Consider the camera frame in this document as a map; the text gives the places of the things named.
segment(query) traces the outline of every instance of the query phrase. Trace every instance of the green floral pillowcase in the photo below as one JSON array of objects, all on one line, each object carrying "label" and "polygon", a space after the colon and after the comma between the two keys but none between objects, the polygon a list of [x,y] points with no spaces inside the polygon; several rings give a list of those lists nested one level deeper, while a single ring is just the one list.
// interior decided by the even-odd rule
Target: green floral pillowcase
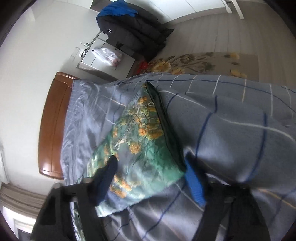
[{"label": "green floral pillowcase", "polygon": [[110,155],[118,159],[118,171],[105,201],[96,207],[99,217],[151,197],[183,176],[167,148],[155,105],[145,85],[94,152],[84,177],[92,177],[98,168],[104,167]]}]

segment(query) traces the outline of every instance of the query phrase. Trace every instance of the floral rug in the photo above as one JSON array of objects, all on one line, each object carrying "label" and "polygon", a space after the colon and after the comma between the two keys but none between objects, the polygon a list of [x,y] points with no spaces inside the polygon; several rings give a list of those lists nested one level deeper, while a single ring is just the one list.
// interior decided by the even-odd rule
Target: floral rug
[{"label": "floral rug", "polygon": [[238,53],[194,53],[150,61],[141,74],[168,72],[171,74],[220,74],[259,81],[256,55]]}]

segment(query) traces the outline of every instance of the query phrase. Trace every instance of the wooden headboard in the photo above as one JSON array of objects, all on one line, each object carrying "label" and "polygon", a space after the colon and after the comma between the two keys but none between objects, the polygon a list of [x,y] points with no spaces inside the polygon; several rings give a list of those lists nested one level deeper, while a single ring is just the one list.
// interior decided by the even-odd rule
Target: wooden headboard
[{"label": "wooden headboard", "polygon": [[42,175],[63,179],[60,164],[64,125],[75,76],[57,72],[45,101],[39,133],[38,164]]}]

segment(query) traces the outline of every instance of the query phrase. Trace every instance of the plastic bag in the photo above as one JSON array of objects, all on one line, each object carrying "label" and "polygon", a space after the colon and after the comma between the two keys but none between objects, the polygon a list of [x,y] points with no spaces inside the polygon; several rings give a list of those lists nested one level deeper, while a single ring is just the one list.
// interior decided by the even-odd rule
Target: plastic bag
[{"label": "plastic bag", "polygon": [[93,49],[92,52],[99,58],[103,63],[116,67],[121,61],[122,54],[116,50],[110,50],[108,48]]}]

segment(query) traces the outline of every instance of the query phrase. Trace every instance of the curtain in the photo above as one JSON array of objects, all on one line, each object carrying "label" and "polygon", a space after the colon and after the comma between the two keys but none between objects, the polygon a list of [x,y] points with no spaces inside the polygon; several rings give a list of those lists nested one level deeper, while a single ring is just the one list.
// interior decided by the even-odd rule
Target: curtain
[{"label": "curtain", "polygon": [[10,210],[27,217],[37,218],[46,196],[32,193],[12,184],[2,184],[0,203]]}]

